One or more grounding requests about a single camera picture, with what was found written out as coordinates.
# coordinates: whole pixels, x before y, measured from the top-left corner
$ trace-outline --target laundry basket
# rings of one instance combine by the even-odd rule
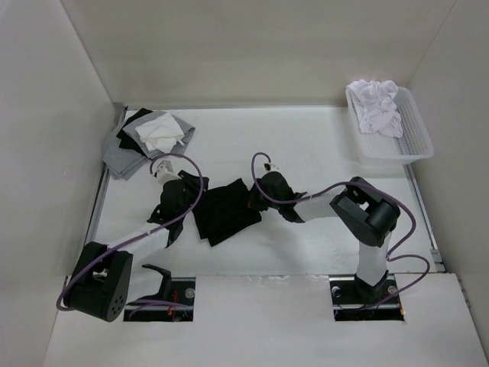
[[[409,164],[433,156],[434,148],[413,95],[399,87],[394,98],[403,126],[402,138],[389,138],[378,132],[364,134],[358,126],[357,112],[351,100],[352,91],[346,89],[348,117],[357,148],[358,159],[366,165]]]

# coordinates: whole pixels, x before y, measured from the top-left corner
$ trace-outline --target white floor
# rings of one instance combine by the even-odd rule
[[[58,313],[44,367],[487,367],[455,275],[400,298],[405,322],[335,322],[327,277],[198,277],[192,323]]]
[[[310,193],[340,180],[362,176],[403,201],[415,214],[418,228],[396,254],[414,253],[432,262],[429,235],[402,167],[366,168],[356,161],[345,109],[296,107],[172,111],[196,126],[186,154],[219,187],[243,178],[252,186],[251,156],[265,151],[282,170],[291,187]],[[192,173],[183,160],[173,166]],[[158,204],[161,186],[141,168],[129,181],[111,178],[102,208],[96,241],[114,241],[145,224]],[[201,241],[192,214],[178,243],[151,256],[149,262],[173,276],[353,274],[358,242],[340,219],[291,224],[273,210],[263,221],[214,248]],[[410,227],[404,214],[393,234],[394,244]],[[391,272],[423,271],[416,259],[389,264]]]

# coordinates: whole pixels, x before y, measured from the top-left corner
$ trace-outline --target folded clothes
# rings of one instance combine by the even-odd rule
[[[208,239],[215,246],[260,222],[260,213],[248,208],[249,196],[241,178],[228,186],[206,191],[193,209],[200,238]]]
[[[176,143],[183,143],[183,131],[170,113],[148,121],[135,128],[141,142],[149,151],[170,153]]]
[[[158,155],[160,155],[161,151],[158,150],[149,151],[147,149],[146,144],[141,142],[139,134],[136,131],[136,128],[138,126],[145,124],[146,122],[155,120],[155,118],[165,114],[166,114],[165,111],[150,112],[148,114],[141,116],[139,119],[132,120],[131,123],[126,124],[122,129],[122,132],[124,132],[125,136],[121,137],[121,144],[119,145],[119,147],[124,149],[133,149],[134,145],[136,145],[138,149],[141,151],[141,153],[150,159],[153,159]],[[180,129],[183,132],[183,138],[181,139],[181,141],[182,143],[184,143],[184,145],[183,146],[180,144],[174,145],[173,148],[171,149],[171,152],[183,154],[185,153],[186,147],[190,143],[190,140],[192,140],[193,133],[196,128],[194,128],[190,124],[187,124],[185,121],[179,119],[176,116],[174,116],[173,118],[175,119],[176,123],[179,125]]]
[[[144,163],[147,158],[136,151],[121,149],[120,139],[117,134],[124,124],[119,124],[105,140],[102,149],[102,160],[107,165],[110,174],[115,178],[128,180]]]
[[[138,144],[138,141],[134,140],[125,130],[124,128],[131,124],[133,121],[139,120],[141,117],[149,115],[153,111],[149,109],[140,109],[137,111],[133,116],[131,116],[129,119],[126,120],[124,123],[124,126],[122,127],[122,130],[117,134],[117,137],[121,139],[121,142],[119,143],[119,147],[122,149],[131,149],[133,151],[136,151],[139,154],[146,155],[144,151],[141,149],[141,146]]]

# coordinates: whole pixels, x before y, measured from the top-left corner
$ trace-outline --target white panel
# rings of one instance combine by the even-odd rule
[[[431,262],[430,241],[416,208],[402,167],[373,167],[356,162],[355,146],[348,133],[346,111],[341,108],[204,109],[175,111],[196,126],[186,154],[210,178],[209,187],[227,185],[238,178],[252,186],[251,157],[265,151],[298,191],[318,192],[330,184],[362,176],[381,190],[403,201],[416,215],[414,236],[396,254],[416,253]],[[172,159],[177,171],[193,172],[184,160]],[[257,174],[262,175],[257,160]],[[148,166],[129,181],[110,180],[96,240],[115,241],[144,225],[160,202],[161,185]],[[192,214],[184,222],[178,243],[148,261],[175,276],[353,274],[358,264],[358,240],[338,218],[305,224],[288,223],[275,210],[262,214],[263,221],[211,248],[199,239]],[[393,233],[396,243],[410,229],[402,215]],[[424,271],[418,259],[389,264],[394,272]]]
[[[459,0],[410,82],[435,156],[416,177],[447,269],[467,290],[489,351],[489,2]]]
[[[112,100],[330,103],[413,75],[455,0],[63,0]]]
[[[405,322],[335,322],[326,277],[199,277],[192,323],[60,313],[44,367],[487,366],[453,274],[431,274],[401,300]]]
[[[0,356],[39,366],[112,104],[57,0],[0,2]]]

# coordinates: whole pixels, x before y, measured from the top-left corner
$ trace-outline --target white towel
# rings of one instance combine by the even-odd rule
[[[149,151],[158,150],[169,153],[173,146],[183,138],[182,128],[170,113],[146,122],[135,130]]]
[[[391,138],[403,136],[400,114],[396,112],[397,106],[394,103],[397,94],[395,82],[357,80],[349,84],[348,88],[352,91],[351,99],[357,110],[361,132],[380,132]]]

